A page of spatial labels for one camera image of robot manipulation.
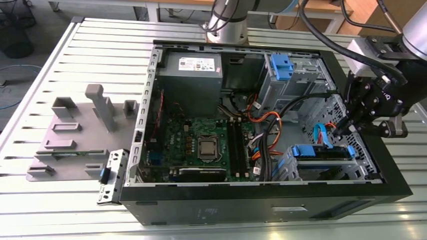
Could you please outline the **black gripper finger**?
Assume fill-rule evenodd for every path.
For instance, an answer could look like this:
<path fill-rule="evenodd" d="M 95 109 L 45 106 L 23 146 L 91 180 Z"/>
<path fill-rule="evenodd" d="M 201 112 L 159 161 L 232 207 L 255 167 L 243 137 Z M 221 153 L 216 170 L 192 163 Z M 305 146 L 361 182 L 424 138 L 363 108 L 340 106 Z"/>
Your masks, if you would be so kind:
<path fill-rule="evenodd" d="M 408 129 L 402 114 L 383 120 L 379 125 L 375 125 L 369 118 L 353 120 L 345 116 L 341 119 L 341 135 L 352 133 L 379 137 L 407 137 Z"/>
<path fill-rule="evenodd" d="M 371 78 L 356 76 L 352 72 L 347 74 L 347 82 L 341 100 L 345 107 L 345 116 L 336 123 L 335 135 L 349 135 L 363 132 L 373 124 L 369 109 L 364 100 L 372 93 Z"/>

